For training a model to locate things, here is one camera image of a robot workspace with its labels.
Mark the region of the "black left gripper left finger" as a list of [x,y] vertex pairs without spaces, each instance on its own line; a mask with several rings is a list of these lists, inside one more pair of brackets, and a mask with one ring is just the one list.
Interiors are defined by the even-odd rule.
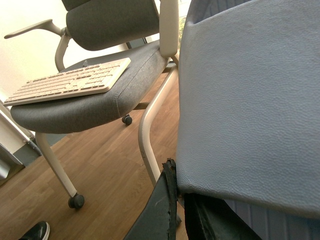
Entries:
[[177,221],[176,163],[168,158],[159,179],[125,240],[175,240]]

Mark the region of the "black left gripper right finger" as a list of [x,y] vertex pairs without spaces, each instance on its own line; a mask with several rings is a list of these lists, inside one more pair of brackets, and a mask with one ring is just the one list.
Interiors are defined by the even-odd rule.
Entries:
[[260,237],[219,198],[184,195],[185,228],[190,240],[259,240]]

